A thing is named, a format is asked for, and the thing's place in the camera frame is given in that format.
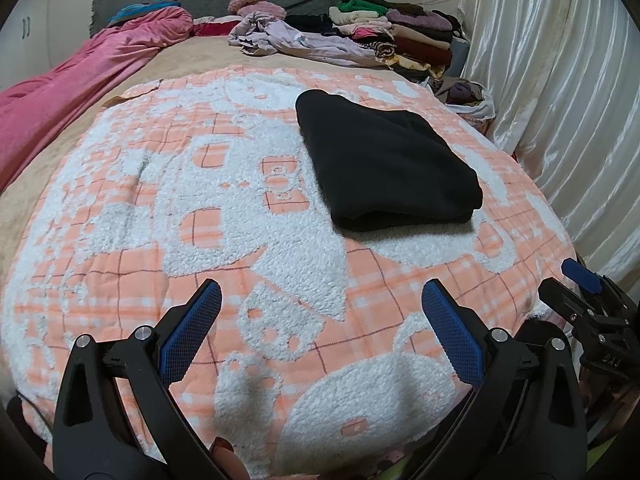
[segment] beige bedsheet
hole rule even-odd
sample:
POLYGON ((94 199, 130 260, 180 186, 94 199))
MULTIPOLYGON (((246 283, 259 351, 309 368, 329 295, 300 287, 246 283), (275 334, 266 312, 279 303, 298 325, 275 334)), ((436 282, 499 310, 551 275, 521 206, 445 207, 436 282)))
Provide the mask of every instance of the beige bedsheet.
POLYGON ((283 54, 250 57, 242 54, 239 48, 228 46, 226 36, 190 38, 183 43, 163 50, 148 65, 109 92, 66 128, 0 196, 0 232, 2 233, 0 236, 0 284, 2 290, 4 290, 11 262, 18 250, 18 245, 36 202, 62 157, 76 145, 80 136, 91 126, 104 102, 114 96, 121 95, 126 89, 140 83, 159 78, 176 78, 203 73, 233 64, 264 68, 302 68, 321 73, 349 72, 353 75, 375 73, 380 78, 402 80, 401 76, 386 68, 342 68, 283 54))

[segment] plastic bag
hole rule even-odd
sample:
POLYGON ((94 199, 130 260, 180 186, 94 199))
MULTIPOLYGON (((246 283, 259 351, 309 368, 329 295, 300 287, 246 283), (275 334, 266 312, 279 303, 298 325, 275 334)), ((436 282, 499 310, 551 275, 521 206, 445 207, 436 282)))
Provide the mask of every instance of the plastic bag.
MULTIPOLYGON (((491 123, 494 122, 495 119, 495 105, 494 99, 491 97, 489 91, 485 88, 484 85, 480 83, 477 84, 482 88, 482 98, 483 101, 477 106, 465 106, 465 105, 445 105, 449 110, 453 113, 458 114, 461 118, 465 120, 468 124, 478 130, 484 136, 487 131, 489 131, 489 127, 491 123)), ((433 93, 431 87, 429 86, 428 79, 420 83, 420 86, 424 86, 429 91, 433 93)))

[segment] folded black cloth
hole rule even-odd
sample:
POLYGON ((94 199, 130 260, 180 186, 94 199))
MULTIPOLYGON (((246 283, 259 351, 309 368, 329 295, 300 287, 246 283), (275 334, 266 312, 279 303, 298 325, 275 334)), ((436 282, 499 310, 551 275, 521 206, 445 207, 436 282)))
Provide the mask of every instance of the folded black cloth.
POLYGON ((403 23, 403 25, 420 32, 425 36, 429 36, 432 40, 446 41, 447 43, 451 43, 453 41, 452 30, 436 30, 435 28, 417 27, 417 25, 409 25, 408 23, 403 23))
POLYGON ((334 28, 334 22, 331 21, 328 14, 317 14, 315 16, 287 14, 284 21, 300 32, 317 32, 318 34, 323 34, 330 32, 332 28, 334 28))
POLYGON ((322 90, 296 100, 300 131, 339 228, 467 222, 482 206, 476 172, 420 115, 322 90))
POLYGON ((370 4, 379 5, 380 7, 386 7, 387 9, 397 9, 401 14, 408 14, 409 16, 424 16, 424 9, 420 5, 415 4, 398 4, 395 2, 388 2, 386 0, 362 0, 369 2, 370 4))

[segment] blue cloth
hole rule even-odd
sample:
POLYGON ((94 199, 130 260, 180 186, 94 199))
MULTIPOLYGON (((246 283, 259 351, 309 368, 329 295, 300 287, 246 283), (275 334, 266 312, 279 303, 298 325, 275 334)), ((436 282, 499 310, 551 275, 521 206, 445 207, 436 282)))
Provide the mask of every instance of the blue cloth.
POLYGON ((154 10, 162 9, 164 7, 180 7, 180 1, 178 0, 154 0, 148 4, 133 4, 126 6, 116 12, 110 19, 107 27, 113 27, 114 25, 120 25, 121 23, 128 22, 134 18, 144 16, 154 10))

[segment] cabinet door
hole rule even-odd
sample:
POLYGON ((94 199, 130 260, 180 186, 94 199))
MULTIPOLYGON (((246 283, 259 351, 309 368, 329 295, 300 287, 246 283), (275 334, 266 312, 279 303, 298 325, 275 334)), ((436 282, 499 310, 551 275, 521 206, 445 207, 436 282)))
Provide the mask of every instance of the cabinet door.
POLYGON ((46 72, 49 0, 19 0, 0 30, 0 91, 46 72))

